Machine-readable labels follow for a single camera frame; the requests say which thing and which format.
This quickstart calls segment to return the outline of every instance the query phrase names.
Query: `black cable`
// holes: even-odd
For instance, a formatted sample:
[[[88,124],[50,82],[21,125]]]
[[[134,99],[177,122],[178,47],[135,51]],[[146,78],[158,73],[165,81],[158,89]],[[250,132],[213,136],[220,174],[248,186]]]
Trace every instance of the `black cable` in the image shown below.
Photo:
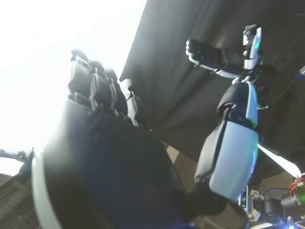
[[[288,189],[288,188],[271,188],[271,189],[265,191],[265,192],[262,194],[262,196],[266,195],[266,194],[269,193],[269,192],[277,192],[277,191],[290,191],[290,189]]]

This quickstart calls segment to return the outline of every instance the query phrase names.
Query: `machinery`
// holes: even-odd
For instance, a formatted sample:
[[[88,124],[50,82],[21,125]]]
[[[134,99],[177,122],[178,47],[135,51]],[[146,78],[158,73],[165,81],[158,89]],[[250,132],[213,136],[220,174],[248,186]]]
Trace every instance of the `machinery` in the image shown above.
[[[227,203],[245,220],[244,227],[260,213],[268,221],[276,215],[272,225],[302,227],[300,172],[282,200],[266,199],[247,186],[259,145],[258,109],[268,108],[271,93],[259,90],[265,69],[259,59],[261,37],[256,25],[245,28],[243,68],[229,64],[220,49],[195,40],[186,44],[195,65],[233,79],[217,107],[218,124],[202,147],[191,193],[160,141],[144,130],[132,82],[124,82],[121,91],[114,71],[74,50],[70,93],[57,132],[44,152],[21,154],[32,165],[42,227],[187,229],[195,217],[219,214]]]

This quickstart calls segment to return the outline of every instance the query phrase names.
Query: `bright white light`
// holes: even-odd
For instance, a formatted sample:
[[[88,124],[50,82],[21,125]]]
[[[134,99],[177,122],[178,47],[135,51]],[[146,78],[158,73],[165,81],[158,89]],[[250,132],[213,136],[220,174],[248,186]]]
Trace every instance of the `bright white light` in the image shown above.
[[[19,173],[23,162],[11,158],[0,157],[0,174],[14,176]]]
[[[121,75],[145,2],[0,3],[0,148],[44,147],[66,98],[72,49]]]
[[[281,166],[284,170],[287,171],[287,173],[289,173],[293,177],[300,177],[301,176],[300,169],[294,163],[286,160],[285,158],[283,158],[281,156],[275,155],[271,151],[262,147],[260,144],[258,144],[258,148],[260,150],[262,150],[265,154],[267,154],[271,159],[273,159],[279,166]]]

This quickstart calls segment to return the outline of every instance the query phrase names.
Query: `black fabric backdrop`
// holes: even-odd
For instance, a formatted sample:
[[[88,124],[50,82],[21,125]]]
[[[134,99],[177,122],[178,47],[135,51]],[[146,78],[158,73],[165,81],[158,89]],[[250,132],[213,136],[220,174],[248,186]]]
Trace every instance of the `black fabric backdrop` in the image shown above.
[[[135,83],[153,135],[198,160],[231,80],[194,68],[185,42],[195,38],[240,55],[242,31],[252,23],[263,27],[264,63],[279,72],[276,98],[305,65],[305,1],[147,0],[121,80]],[[304,88],[299,83],[259,115],[264,143],[299,165],[305,146]],[[262,153],[257,168],[264,177],[281,171]]]

